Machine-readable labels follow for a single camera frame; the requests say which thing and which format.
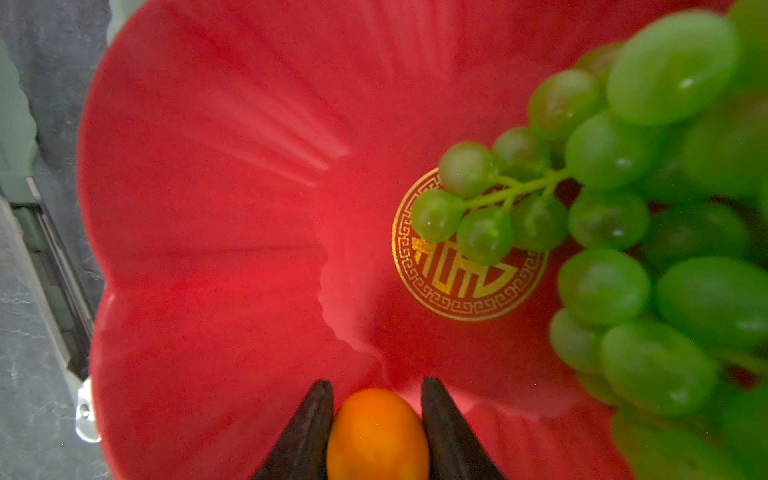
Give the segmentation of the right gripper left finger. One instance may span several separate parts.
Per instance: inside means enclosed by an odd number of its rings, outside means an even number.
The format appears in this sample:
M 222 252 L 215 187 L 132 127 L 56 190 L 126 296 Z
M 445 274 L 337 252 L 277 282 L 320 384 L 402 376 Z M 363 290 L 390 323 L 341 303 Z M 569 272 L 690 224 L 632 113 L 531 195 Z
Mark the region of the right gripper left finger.
M 327 444 L 333 420 L 332 383 L 318 380 L 251 479 L 327 479 Z

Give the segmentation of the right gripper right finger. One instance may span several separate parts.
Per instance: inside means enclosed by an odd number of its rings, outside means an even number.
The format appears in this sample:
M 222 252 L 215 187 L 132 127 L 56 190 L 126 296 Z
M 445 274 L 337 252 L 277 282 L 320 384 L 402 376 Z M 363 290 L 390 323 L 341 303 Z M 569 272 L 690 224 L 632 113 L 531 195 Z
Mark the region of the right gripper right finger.
M 421 407 L 430 479 L 506 479 L 438 378 L 423 379 Z

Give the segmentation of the orange fake tangerine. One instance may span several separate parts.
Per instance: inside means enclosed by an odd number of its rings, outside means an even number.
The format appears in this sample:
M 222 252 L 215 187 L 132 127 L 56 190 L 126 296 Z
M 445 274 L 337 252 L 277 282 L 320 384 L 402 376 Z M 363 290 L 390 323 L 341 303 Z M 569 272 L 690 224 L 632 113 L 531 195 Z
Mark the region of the orange fake tangerine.
M 392 391 L 352 394 L 333 422 L 326 470 L 329 479 L 427 479 L 430 456 L 421 418 Z

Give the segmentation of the red flower-shaped fruit bowl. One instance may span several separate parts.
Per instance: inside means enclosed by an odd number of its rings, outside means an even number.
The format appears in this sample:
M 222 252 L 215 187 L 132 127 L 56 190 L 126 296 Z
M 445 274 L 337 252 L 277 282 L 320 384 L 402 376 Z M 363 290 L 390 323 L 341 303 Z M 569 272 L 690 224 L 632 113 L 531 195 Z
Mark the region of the red flower-shaped fruit bowl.
M 81 124 L 106 278 L 90 369 L 118 479 L 248 479 L 318 380 L 337 405 L 446 387 L 509 479 L 629 479 L 611 408 L 552 351 L 577 252 L 514 251 L 495 303 L 394 258 L 403 199 L 453 144 L 689 1 L 151 1 Z

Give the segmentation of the green fake grape bunch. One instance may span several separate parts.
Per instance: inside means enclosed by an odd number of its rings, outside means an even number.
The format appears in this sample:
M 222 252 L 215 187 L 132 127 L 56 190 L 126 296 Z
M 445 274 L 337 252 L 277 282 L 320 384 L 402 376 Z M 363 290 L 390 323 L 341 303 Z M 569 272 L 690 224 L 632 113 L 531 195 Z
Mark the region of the green fake grape bunch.
M 638 479 L 767 475 L 767 5 L 666 15 L 452 146 L 393 235 L 417 286 L 495 303 L 573 239 L 548 338 Z

